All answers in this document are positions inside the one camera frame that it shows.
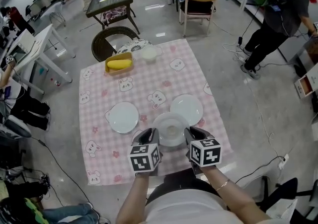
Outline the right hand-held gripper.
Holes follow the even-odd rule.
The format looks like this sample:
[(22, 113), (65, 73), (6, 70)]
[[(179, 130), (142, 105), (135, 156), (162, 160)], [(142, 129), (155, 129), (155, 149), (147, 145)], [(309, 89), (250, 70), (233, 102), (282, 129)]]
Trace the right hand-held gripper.
[(186, 156), (195, 175), (202, 173), (201, 167), (210, 167), (221, 163), (222, 146), (211, 133), (190, 126), (184, 129), (184, 137), (188, 146)]

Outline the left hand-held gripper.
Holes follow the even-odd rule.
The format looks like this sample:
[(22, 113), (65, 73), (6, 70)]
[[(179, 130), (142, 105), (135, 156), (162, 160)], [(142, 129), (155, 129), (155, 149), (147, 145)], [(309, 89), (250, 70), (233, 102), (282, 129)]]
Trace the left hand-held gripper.
[(161, 158), (157, 128), (148, 128), (134, 135), (132, 145), (128, 148), (128, 161), (134, 174), (149, 173), (150, 176), (158, 176)]

